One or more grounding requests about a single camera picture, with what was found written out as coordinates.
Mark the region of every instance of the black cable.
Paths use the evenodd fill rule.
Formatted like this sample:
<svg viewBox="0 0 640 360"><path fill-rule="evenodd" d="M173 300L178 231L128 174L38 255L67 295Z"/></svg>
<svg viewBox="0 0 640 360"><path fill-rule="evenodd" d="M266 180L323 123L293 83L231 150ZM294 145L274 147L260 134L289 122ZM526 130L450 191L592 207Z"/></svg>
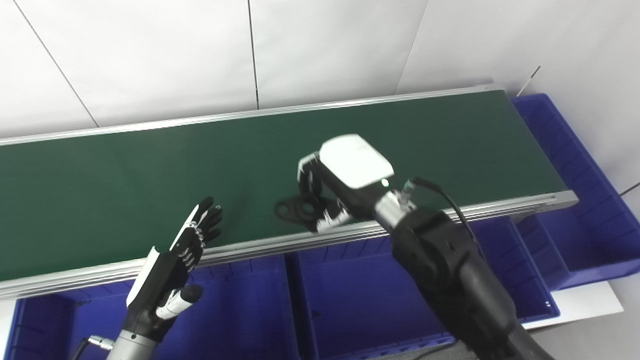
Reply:
<svg viewBox="0 0 640 360"><path fill-rule="evenodd" d="M460 220L460 223L462 223L462 226L465 227L465 229L469 233L469 236L471 236L471 238L473 239L474 243L476 244L476 247L478 248L478 251L480 252L480 256L482 256L482 258L484 260L486 260L486 257L484 256L484 252L482 251L482 248L480 247L480 244L478 243L478 240L477 240L473 230L469 226L469 222L467 221L467 218L466 218L465 214L462 213L462 210L453 201L453 199L450 198L449 195L447 195L447 193L444 192L444 190L442 190L440 185L438 185L436 183L432 183L431 181L422 179L420 177L413 177L413 178L409 179L409 181L412 182L413 184L416 184L417 186L421 186L423 188L430 189L430 190L440 194L449 203L449 205L451 205L451 208L453 209L453 211L456 212L456 215L458 216L458 219Z"/></svg>
<svg viewBox="0 0 640 360"><path fill-rule="evenodd" d="M70 360L79 360L87 345L89 345L89 338L82 338L78 346L76 346L74 353L71 355Z"/></svg>
<svg viewBox="0 0 640 360"><path fill-rule="evenodd" d="M451 344L440 345L439 347L436 347L436 348L434 348L434 349L431 349L430 351L423 352L422 354L420 354L420 355L418 355L418 356L414 357L412 360L421 360L421 359L424 359L425 357L427 357L427 356L431 356L431 355L433 355L433 354L435 354L435 353L437 353L437 352L441 352L441 351L446 350L446 349L448 349L448 348L452 348L452 347L456 346L457 344L458 344L458 342L457 342L457 341L455 341L455 342L453 342L453 343L451 343Z"/></svg>

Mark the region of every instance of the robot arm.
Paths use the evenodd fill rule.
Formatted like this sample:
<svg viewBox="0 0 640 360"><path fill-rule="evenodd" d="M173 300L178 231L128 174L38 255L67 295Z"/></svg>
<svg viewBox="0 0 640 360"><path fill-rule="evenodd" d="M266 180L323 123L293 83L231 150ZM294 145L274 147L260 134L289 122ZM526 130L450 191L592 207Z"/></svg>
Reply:
<svg viewBox="0 0 640 360"><path fill-rule="evenodd" d="M301 195L278 203L278 217L313 232L351 217L377 220L390 234L394 259L447 330L480 360L552 359L518 323L511 297L485 263L464 216L457 224L410 201L415 185L439 190L437 185L416 179L404 191L394 189L391 164L358 135L331 139L303 158L298 181ZM336 200L321 195L323 185Z"/></svg>
<svg viewBox="0 0 640 360"><path fill-rule="evenodd" d="M202 296L202 287L186 285L204 247L220 235L215 228L222 209L208 197L196 205L166 252L151 249L127 296L127 314L116 341L91 336L87 343L109 350L107 360L147 360L171 329L176 316Z"/></svg>

